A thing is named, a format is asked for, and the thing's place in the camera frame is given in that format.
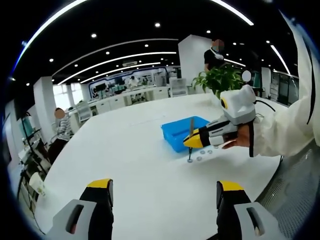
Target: man in black shirt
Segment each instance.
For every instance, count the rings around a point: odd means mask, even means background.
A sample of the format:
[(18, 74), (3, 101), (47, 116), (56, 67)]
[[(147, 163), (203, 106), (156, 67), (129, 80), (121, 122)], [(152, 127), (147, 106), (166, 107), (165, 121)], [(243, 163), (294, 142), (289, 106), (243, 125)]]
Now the man in black shirt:
[(219, 68), (224, 62), (224, 56), (221, 55), (225, 43), (219, 39), (212, 41), (212, 47), (204, 53), (204, 71), (209, 72), (213, 67)]

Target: striped shirt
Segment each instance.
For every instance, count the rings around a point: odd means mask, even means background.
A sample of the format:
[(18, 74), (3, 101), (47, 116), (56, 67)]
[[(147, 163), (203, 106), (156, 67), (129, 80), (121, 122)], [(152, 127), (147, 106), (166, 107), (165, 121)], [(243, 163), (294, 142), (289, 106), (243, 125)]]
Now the striped shirt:
[(72, 134), (72, 129), (70, 125), (70, 117), (65, 116), (64, 118), (58, 120), (57, 123), (57, 138), (65, 141), (70, 140), (70, 135)]

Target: white protective suit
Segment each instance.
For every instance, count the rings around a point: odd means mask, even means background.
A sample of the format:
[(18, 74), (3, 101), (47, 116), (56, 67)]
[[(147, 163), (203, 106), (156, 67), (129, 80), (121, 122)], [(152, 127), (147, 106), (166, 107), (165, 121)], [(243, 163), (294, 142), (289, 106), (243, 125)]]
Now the white protective suit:
[[(283, 16), (289, 25), (297, 47), (299, 100), (285, 110), (268, 115), (253, 123), (253, 156), (293, 156), (313, 139), (320, 146), (320, 66), (297, 28)], [(314, 73), (315, 101), (311, 119), (312, 75)]]

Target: human hand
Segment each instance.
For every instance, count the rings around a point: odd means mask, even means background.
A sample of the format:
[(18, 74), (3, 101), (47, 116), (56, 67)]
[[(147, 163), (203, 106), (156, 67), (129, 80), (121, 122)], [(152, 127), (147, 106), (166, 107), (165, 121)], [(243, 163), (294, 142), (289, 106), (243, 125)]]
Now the human hand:
[(249, 125), (244, 124), (238, 127), (238, 137), (231, 142), (227, 143), (222, 147), (222, 149), (229, 149), (234, 146), (240, 147), (250, 147), (250, 134), (249, 134)]

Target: white column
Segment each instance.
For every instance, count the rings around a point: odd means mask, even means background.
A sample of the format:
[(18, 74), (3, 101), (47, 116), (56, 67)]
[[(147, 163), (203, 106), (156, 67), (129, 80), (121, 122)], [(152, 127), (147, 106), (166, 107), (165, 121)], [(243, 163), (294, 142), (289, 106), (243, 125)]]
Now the white column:
[(44, 141), (50, 144), (55, 135), (52, 123), (55, 122), (56, 102), (51, 76), (41, 77), (33, 85), (35, 109), (41, 126)]
[(24, 148), (22, 142), (22, 132), (16, 117), (15, 101), (12, 100), (5, 105), (4, 114), (6, 117), (4, 131), (6, 140), (8, 143), (9, 152), (11, 155), (11, 162), (8, 166), (10, 170), (15, 168), (19, 164), (18, 153), (21, 152)]
[(75, 106), (75, 101), (74, 101), (74, 96), (72, 95), (72, 90), (71, 90), (71, 85), (70, 84), (66, 85), (66, 92), (68, 94), (70, 105), (72, 107), (74, 107)]
[(182, 78), (190, 86), (195, 77), (205, 70), (205, 52), (211, 47), (212, 40), (196, 35), (189, 35), (179, 42), (179, 58)]
[(261, 79), (262, 79), (262, 87), (265, 90), (265, 97), (268, 98), (270, 95), (270, 85), (271, 85), (270, 68), (261, 67)]
[(83, 101), (89, 101), (91, 99), (89, 92), (89, 84), (81, 84), (81, 91), (83, 95)]

